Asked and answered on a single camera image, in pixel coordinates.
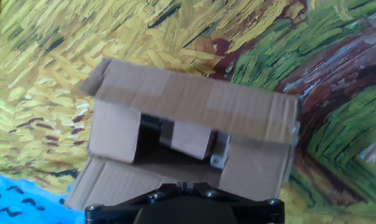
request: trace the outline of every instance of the blue patterned cloth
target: blue patterned cloth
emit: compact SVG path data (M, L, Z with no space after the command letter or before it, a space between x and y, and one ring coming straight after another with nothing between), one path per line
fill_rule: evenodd
M27 180L0 175L0 224L84 223L84 213L63 206L66 195L55 195Z

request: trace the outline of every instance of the black mount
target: black mount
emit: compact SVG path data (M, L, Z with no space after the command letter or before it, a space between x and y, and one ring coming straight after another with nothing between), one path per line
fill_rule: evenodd
M252 201L209 184L162 184L115 206L90 205L87 224L116 223L284 223L284 203L278 199Z

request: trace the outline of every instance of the painted backdrop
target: painted backdrop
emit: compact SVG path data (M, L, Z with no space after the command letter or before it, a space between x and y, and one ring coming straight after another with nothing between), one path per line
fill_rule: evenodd
M287 223L376 223L376 0L0 1L0 223L79 223L103 57L300 95Z

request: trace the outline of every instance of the bolt head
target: bolt head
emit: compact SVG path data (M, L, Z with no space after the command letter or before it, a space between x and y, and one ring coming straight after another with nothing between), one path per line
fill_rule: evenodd
M214 197L217 197L219 195L219 193L216 191L216 190L208 190L206 191L206 197L208 198L214 198Z
M219 161L219 159L217 159L217 158L212 159L212 163L213 163L214 165L217 165L219 162L220 162L220 161Z
M280 203L281 200L280 200L280 199L277 199L277 198L270 198L270 199L267 199L266 202L267 202L268 204L270 204L270 205L275 205L275 204L277 204L277 203Z
M153 193L153 194L151 194L151 195L148 195L148 197L149 197L150 199L162 199L162 198L164 198L165 196L166 196L166 194L163 193L163 192L155 192L155 193Z
M92 205L89 205L89 206L87 207L87 210L89 210L89 211L95 211L95 210L101 209L102 206L103 206L103 205L100 204L100 203L94 203L94 204L92 204Z

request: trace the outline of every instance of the open cardboard box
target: open cardboard box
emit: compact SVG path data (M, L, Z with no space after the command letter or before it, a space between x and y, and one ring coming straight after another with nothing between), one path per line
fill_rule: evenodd
M66 206L116 205L177 181L208 182L252 200L278 197L298 137L297 97L108 58L80 90L96 98L90 157ZM143 114L181 125L166 137L179 152L151 145L141 152ZM201 160L212 131L230 135L223 170ZM189 144L172 143L186 136Z

